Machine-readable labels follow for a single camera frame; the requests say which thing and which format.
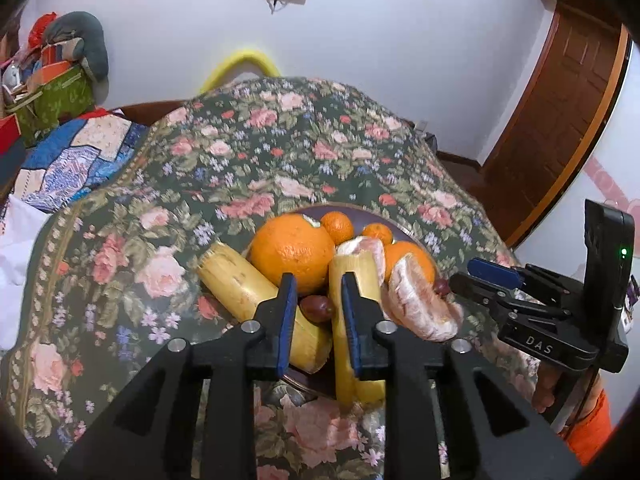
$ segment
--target wooden door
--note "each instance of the wooden door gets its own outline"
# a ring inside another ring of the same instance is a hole
[[[523,97],[494,147],[479,196],[509,240],[558,180],[601,104],[620,33],[558,5]]]

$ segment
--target wooden floor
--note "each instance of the wooden floor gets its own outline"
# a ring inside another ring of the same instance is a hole
[[[455,181],[484,206],[489,220],[502,239],[506,240],[513,231],[513,225],[518,225],[523,220],[517,217],[520,208],[513,207],[510,201],[504,200],[509,191],[500,189],[494,183],[487,184],[476,168],[449,160],[441,160],[441,163]]]

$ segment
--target green fabric bag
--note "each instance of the green fabric bag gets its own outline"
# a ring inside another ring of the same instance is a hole
[[[60,126],[60,117],[78,117],[93,104],[91,83],[84,71],[74,66],[21,99],[15,106],[8,107],[6,113],[16,114],[20,134],[27,148],[30,148]]]

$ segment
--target white sheet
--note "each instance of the white sheet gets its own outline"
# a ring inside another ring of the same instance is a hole
[[[0,236],[0,349],[9,350],[18,339],[22,294],[33,245],[49,214],[25,204],[13,194]]]

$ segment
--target metal screw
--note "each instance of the metal screw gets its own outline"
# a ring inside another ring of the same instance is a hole
[[[260,330],[260,322],[256,321],[255,319],[247,319],[244,323],[242,323],[242,325],[240,325],[240,328],[243,332],[253,334]]]
[[[176,339],[171,339],[167,348],[169,352],[182,352],[184,348],[187,346],[187,342],[181,337],[177,337]]]
[[[385,319],[384,321],[379,321],[376,323],[376,330],[378,332],[382,332],[383,334],[392,334],[396,330],[398,330],[398,326],[393,322]]]
[[[471,343],[466,339],[454,339],[451,348],[459,354],[466,354],[471,350]]]

